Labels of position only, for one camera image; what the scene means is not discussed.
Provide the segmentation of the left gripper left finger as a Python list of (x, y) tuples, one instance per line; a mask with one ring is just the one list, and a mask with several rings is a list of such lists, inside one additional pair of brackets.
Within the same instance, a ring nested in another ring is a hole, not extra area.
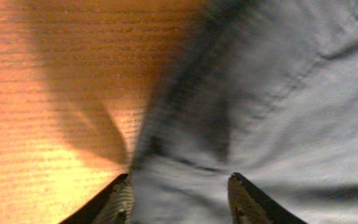
[(130, 223), (134, 206), (131, 176), (120, 174), (61, 224)]

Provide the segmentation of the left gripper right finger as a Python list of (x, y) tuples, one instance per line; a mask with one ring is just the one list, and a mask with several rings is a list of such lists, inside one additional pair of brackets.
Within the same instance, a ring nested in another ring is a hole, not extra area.
[(233, 224), (306, 224), (238, 172), (227, 190)]

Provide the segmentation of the dark blue shorts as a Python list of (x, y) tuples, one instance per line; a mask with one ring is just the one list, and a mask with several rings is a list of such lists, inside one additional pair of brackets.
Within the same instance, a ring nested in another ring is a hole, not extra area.
[(358, 223), (358, 0), (208, 1), (139, 134), (132, 223), (230, 223), (239, 172)]

